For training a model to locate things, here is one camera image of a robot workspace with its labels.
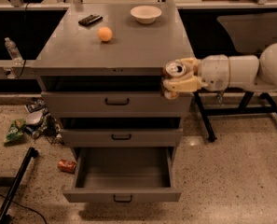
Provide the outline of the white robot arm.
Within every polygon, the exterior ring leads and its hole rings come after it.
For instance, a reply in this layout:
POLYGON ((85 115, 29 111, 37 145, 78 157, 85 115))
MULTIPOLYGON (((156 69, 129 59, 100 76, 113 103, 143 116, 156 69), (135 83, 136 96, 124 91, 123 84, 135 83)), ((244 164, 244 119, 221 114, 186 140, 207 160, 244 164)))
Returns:
POLYGON ((277 43, 256 55, 210 55, 203 59, 171 61, 163 69, 162 89, 167 99, 200 89, 224 91, 277 91, 277 43))

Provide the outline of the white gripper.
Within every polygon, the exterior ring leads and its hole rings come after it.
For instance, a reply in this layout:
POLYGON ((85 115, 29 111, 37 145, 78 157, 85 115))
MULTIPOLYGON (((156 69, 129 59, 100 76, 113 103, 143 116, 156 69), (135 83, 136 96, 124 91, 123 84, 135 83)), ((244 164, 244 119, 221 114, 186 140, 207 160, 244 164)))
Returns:
POLYGON ((197 75, 176 81, 165 79, 163 86, 168 91, 194 92, 205 88, 207 91, 223 91, 229 85, 229 58, 225 55, 210 55, 200 60, 182 58, 175 61, 176 74, 197 75))

